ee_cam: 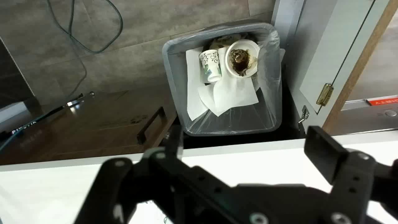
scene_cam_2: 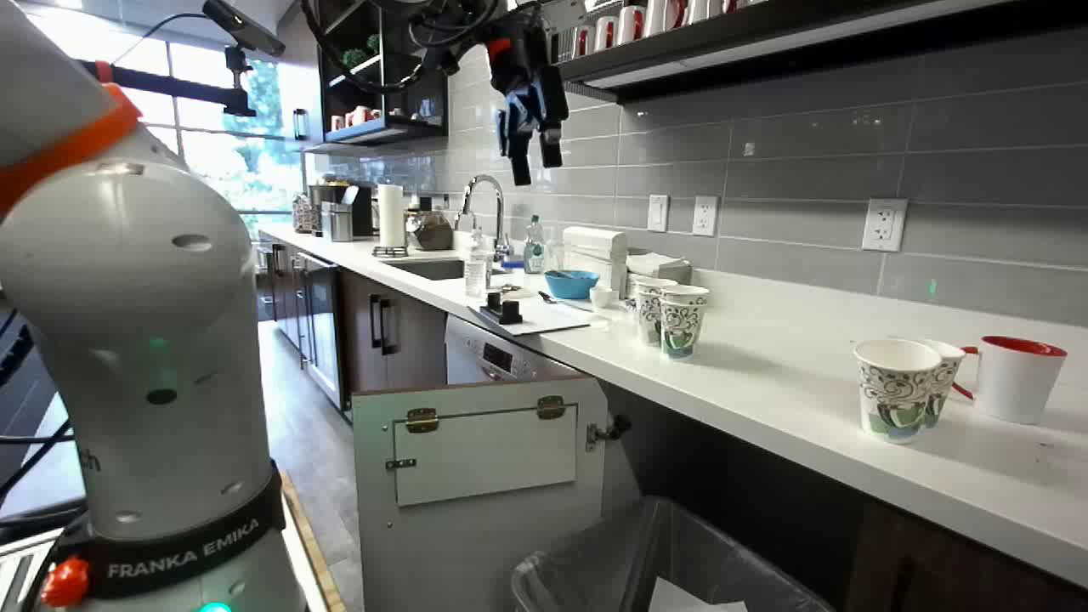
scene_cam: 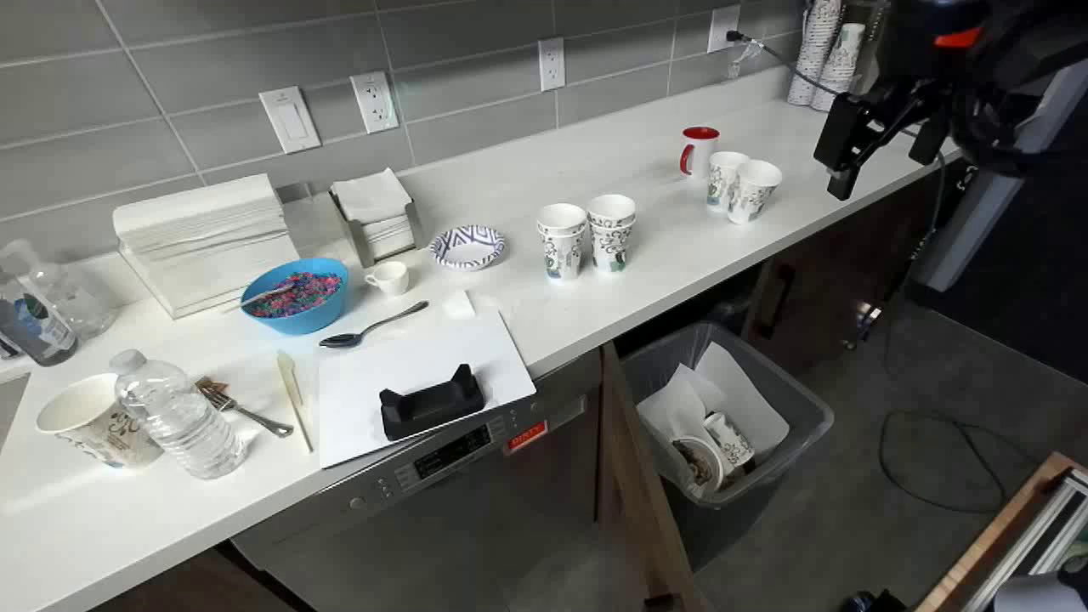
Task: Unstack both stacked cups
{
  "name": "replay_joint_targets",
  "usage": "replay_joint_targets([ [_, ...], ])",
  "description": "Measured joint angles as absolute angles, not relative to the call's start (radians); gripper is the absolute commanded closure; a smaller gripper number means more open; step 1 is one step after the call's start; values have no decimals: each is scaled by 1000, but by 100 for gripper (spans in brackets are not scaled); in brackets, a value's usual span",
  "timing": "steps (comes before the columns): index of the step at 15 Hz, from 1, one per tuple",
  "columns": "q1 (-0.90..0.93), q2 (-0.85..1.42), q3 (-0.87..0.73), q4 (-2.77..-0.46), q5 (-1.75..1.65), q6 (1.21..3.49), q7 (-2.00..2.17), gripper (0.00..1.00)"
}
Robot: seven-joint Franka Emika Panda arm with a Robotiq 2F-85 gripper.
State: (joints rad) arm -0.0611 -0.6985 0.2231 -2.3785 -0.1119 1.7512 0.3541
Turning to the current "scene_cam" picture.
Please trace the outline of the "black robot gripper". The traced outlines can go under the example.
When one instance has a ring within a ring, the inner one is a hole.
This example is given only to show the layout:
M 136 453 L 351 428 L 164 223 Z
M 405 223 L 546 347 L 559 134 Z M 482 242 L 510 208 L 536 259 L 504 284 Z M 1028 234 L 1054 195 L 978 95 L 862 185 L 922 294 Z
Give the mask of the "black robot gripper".
M 904 98 L 836 95 L 813 158 L 827 168 L 836 200 L 854 195 L 862 168 L 904 127 Z

